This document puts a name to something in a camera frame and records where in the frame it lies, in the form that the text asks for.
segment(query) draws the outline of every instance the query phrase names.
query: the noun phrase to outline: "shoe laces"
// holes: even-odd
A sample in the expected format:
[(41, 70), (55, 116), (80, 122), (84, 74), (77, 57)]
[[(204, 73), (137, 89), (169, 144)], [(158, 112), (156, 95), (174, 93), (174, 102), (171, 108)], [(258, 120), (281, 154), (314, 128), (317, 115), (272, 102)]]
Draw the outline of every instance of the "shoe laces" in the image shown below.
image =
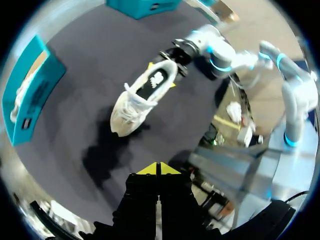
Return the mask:
[(135, 123), (139, 120), (143, 111), (135, 108), (130, 101), (124, 101), (120, 109), (117, 111), (119, 117), (123, 118), (126, 123)]

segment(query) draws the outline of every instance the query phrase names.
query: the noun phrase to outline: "yellow tape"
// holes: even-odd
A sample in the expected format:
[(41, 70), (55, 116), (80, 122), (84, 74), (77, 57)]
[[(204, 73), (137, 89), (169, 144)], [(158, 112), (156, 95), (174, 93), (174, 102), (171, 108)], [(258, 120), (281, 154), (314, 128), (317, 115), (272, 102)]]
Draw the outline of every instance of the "yellow tape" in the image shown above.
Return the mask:
[(222, 123), (222, 124), (224, 124), (224, 125), (226, 125), (228, 127), (237, 129), (238, 131), (240, 131), (240, 129), (241, 129), (240, 125), (237, 125), (237, 124), (234, 124), (234, 123), (232, 123), (230, 121), (227, 121), (227, 120), (225, 120), (225, 119), (223, 119), (223, 118), (221, 118), (221, 117), (219, 117), (217, 115), (214, 115), (213, 119), (217, 120), (218, 122), (220, 122), (220, 123)]

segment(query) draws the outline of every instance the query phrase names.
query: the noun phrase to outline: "white robotic arm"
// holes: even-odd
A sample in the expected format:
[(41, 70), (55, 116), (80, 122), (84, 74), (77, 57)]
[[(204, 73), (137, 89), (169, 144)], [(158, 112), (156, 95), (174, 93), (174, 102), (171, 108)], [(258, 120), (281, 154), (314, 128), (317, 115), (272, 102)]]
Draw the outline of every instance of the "white robotic arm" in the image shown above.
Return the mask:
[(256, 66), (271, 69), (275, 64), (286, 80), (282, 87), (286, 114), (284, 139), (292, 147), (298, 144), (308, 112), (318, 105), (315, 80), (308, 72), (267, 41), (260, 43), (258, 54), (248, 51), (236, 53), (220, 32), (210, 24), (192, 31), (184, 39), (176, 39), (174, 43), (184, 49), (190, 59), (209, 53), (212, 73), (217, 78), (226, 78), (236, 71), (252, 70)]

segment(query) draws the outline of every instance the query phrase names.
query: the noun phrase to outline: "teal display stand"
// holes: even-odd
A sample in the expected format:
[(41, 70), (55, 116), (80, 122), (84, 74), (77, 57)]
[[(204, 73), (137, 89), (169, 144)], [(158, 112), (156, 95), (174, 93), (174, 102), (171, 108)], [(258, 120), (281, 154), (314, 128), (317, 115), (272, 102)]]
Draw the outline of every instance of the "teal display stand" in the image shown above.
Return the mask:
[(173, 11), (182, 0), (106, 0), (106, 5), (134, 19)]
[[(13, 123), (10, 120), (10, 113), (15, 107), (17, 89), (42, 52), (46, 53), (46, 57), (35, 70), (34, 77), (22, 99), (16, 122)], [(49, 51), (47, 46), (36, 35), (16, 62), (2, 97), (2, 115), (8, 137), (13, 146), (31, 140), (41, 110), (65, 72), (64, 65), (59, 62), (56, 56)]]

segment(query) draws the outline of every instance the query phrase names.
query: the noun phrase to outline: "white shoe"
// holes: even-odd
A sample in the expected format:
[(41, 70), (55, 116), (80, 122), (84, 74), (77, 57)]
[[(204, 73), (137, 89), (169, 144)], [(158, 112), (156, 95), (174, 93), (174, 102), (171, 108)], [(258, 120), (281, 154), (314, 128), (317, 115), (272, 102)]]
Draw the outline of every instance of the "white shoe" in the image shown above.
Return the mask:
[(116, 101), (111, 114), (111, 131), (119, 137), (135, 131), (170, 89), (177, 74), (177, 64), (172, 60), (163, 60), (147, 69), (132, 86), (125, 83), (125, 91)]
[(14, 101), (14, 108), (10, 113), (10, 120), (14, 124), (17, 121), (17, 115), (18, 115), (18, 111), (19, 111), (19, 108), (21, 106), (22, 100), (24, 99), (24, 96), (26, 95), (26, 91), (27, 91), (32, 79), (34, 79), (36, 71), (37, 70), (35, 70), (26, 79), (24, 79), (23, 82), (21, 83), (21, 86), (16, 91), (16, 98), (15, 98), (15, 101)]

